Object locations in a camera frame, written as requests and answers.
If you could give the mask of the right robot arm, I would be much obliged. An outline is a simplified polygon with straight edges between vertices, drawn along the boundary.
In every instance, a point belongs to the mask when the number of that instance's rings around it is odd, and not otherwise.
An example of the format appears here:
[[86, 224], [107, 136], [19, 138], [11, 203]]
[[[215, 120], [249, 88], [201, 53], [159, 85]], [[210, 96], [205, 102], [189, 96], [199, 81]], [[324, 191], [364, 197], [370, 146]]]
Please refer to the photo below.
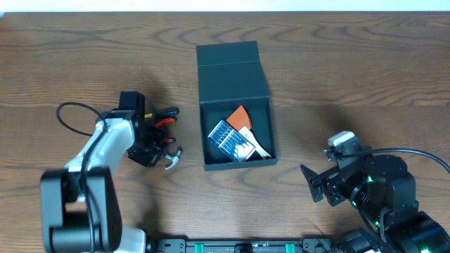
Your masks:
[[448, 252], [449, 234], [416, 199], [416, 180], [401, 148], [372, 149], [357, 138], [325, 150], [336, 165], [317, 174], [301, 165], [313, 201], [326, 199], [334, 207], [345, 200], [364, 223], [376, 227], [382, 247], [393, 252]]

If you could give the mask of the blue precision screwdriver set case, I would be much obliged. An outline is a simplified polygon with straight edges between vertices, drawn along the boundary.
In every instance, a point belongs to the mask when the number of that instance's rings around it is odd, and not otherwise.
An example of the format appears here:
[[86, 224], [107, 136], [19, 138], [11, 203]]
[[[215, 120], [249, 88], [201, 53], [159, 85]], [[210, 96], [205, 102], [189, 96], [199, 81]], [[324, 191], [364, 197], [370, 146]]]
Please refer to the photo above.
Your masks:
[[256, 151], [251, 142], [224, 120], [213, 128], [207, 138], [232, 162], [245, 162]]

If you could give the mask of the dark green gift box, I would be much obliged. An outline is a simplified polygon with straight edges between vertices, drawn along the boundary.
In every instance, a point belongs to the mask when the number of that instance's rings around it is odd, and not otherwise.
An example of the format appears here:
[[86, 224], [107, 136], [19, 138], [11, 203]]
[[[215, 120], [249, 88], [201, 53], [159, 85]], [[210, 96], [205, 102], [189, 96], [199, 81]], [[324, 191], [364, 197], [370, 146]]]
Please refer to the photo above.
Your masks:
[[[266, 167], [278, 162], [271, 118], [270, 89], [256, 41], [196, 47], [200, 130], [205, 171]], [[207, 138], [221, 120], [242, 106], [256, 140], [271, 156], [255, 153], [247, 162], [232, 162]]]

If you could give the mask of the small black handled claw hammer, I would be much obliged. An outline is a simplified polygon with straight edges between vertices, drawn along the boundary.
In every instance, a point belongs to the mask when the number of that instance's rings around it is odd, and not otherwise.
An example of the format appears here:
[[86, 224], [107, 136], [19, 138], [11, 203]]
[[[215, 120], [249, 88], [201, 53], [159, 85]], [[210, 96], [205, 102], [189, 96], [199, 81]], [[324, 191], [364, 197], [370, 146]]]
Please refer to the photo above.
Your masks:
[[171, 163], [165, 167], [165, 170], [169, 170], [173, 167], [175, 167], [181, 158], [181, 154], [183, 152], [182, 147], [178, 147], [176, 152], [174, 154], [169, 153], [168, 151], [165, 151], [163, 153], [164, 158], [169, 160]]

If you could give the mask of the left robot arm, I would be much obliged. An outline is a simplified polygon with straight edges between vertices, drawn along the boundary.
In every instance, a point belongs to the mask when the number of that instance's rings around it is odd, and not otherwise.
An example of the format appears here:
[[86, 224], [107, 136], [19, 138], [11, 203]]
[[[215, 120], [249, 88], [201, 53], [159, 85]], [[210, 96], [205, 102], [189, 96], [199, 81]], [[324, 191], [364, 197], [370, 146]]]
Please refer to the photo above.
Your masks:
[[123, 91], [117, 108], [98, 114], [95, 131], [62, 169], [40, 179], [46, 252], [150, 252], [146, 232], [124, 226], [113, 174], [124, 157], [153, 167], [163, 136], [145, 121], [146, 97]]

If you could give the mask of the orange scraper with wooden handle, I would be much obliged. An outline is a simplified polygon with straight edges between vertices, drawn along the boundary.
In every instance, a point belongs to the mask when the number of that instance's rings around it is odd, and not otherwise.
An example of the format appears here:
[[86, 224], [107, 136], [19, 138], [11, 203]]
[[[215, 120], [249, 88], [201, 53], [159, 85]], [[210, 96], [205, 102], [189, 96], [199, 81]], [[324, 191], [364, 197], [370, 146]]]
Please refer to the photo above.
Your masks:
[[257, 153], [263, 160], [271, 159], [272, 156], [259, 144], [255, 135], [252, 133], [252, 123], [250, 116], [241, 105], [239, 106], [227, 119], [227, 123], [230, 124], [236, 131], [243, 135], [253, 146]]

